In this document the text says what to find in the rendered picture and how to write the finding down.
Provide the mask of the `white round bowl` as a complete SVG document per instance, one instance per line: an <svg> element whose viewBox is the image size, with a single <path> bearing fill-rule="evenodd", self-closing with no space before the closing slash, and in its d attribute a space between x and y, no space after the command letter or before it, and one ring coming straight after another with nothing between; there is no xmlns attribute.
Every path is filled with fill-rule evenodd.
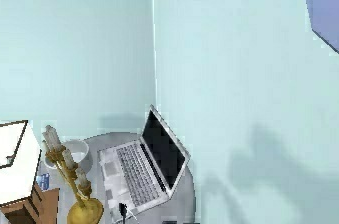
<svg viewBox="0 0 339 224"><path fill-rule="evenodd" d="M72 139L61 143L70 150L73 160L88 173L92 168L93 160L89 150L88 144L79 139Z"/></svg>

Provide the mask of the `round grey table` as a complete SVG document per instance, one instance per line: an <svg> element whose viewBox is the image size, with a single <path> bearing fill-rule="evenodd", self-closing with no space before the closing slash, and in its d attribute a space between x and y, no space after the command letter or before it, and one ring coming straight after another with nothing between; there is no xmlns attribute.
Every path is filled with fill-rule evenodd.
<svg viewBox="0 0 339 224"><path fill-rule="evenodd" d="M135 140L138 137L137 133L111 132L85 139L89 146L90 155L88 156L89 164L85 165L84 170L87 171L87 178L92 182L92 196L99 199L104 206L104 214L100 224L112 224L112 220L103 185L104 178L99 165L98 151ZM59 172L56 169L48 168L44 159L41 159L37 174L44 173L50 174L49 187L51 189L59 188L57 224L66 224L68 211L76 198ZM137 220L134 218L128 219L126 224L162 224L163 221L176 221L177 224L193 223L195 212L196 198L193 176L189 168L186 168L175 193L168 202L138 214Z"/></svg>

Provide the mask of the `gold candelabra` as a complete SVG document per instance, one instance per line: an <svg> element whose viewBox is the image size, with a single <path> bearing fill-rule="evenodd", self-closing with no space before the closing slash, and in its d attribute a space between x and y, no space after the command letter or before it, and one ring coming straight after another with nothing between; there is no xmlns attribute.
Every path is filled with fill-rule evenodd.
<svg viewBox="0 0 339 224"><path fill-rule="evenodd" d="M67 168L62 155L65 149L67 149L65 146L61 146L59 151L49 149L45 156L57 167L58 172L72 189L76 199L76 202L68 211L67 224L99 224L104 213L103 204L97 198L91 196L92 186L89 180L87 187L80 186L76 175L76 169L80 166L75 162L73 169Z"/></svg>

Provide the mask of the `white candle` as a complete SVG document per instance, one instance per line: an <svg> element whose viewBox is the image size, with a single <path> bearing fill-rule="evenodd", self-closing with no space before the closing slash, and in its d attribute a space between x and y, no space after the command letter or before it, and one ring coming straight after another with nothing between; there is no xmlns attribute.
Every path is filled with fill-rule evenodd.
<svg viewBox="0 0 339 224"><path fill-rule="evenodd" d="M61 149L61 141L54 127L47 125L45 127L45 131L43 132L43 136L50 150L59 151Z"/></svg>
<svg viewBox="0 0 339 224"><path fill-rule="evenodd" d="M75 161L73 159L73 156L71 154L71 151L69 149L65 149L62 152L62 155L64 157L65 164L68 169L73 169L75 167Z"/></svg>
<svg viewBox="0 0 339 224"><path fill-rule="evenodd" d="M81 187L85 188L89 185L89 181L86 177L86 173L84 172L84 170L81 167L78 167L76 169L76 175L77 175L77 178L79 180L79 184L80 184Z"/></svg>

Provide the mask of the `small blue box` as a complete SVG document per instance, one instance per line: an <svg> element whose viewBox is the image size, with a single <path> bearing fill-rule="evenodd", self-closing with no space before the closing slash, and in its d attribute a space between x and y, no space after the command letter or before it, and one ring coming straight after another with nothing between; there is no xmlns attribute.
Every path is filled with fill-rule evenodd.
<svg viewBox="0 0 339 224"><path fill-rule="evenodd" d="M39 187L40 187L43 191L49 189L49 178L50 178L50 174L49 174L49 173L45 173L45 174L39 175L39 176L36 178Z"/></svg>

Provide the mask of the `white lampshade with dark rim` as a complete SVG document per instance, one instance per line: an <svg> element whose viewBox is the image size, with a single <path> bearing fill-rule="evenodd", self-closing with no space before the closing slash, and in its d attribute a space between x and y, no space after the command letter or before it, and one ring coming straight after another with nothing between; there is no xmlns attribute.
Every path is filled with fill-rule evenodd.
<svg viewBox="0 0 339 224"><path fill-rule="evenodd" d="M0 124L0 206L31 194L40 155L28 120Z"/></svg>

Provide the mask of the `silver laptop computer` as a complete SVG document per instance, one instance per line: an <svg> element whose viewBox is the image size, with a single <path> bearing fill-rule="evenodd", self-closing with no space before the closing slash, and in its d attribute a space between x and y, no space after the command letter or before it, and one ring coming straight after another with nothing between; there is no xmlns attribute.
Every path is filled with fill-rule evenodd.
<svg viewBox="0 0 339 224"><path fill-rule="evenodd" d="M190 154L151 107L138 139L98 152L112 221L122 222L119 204L136 216L171 199Z"/></svg>

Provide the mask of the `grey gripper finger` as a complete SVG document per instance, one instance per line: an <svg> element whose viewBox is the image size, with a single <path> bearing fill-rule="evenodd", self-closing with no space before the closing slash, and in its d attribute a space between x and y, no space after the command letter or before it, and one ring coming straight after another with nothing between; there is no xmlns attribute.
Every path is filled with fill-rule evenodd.
<svg viewBox="0 0 339 224"><path fill-rule="evenodd" d="M126 219L128 217L133 217L135 219L135 221L138 221L137 217L133 214L133 212L124 203L119 204L119 213L122 217L122 224L126 224Z"/></svg>

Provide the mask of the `brown wooden lamp base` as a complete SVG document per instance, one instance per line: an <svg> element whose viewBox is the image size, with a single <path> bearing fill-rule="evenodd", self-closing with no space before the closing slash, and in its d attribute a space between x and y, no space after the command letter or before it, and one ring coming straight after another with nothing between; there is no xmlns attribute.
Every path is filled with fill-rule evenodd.
<svg viewBox="0 0 339 224"><path fill-rule="evenodd" d="M59 189L42 191L34 184L31 195L3 206L0 211L8 224L57 224Z"/></svg>

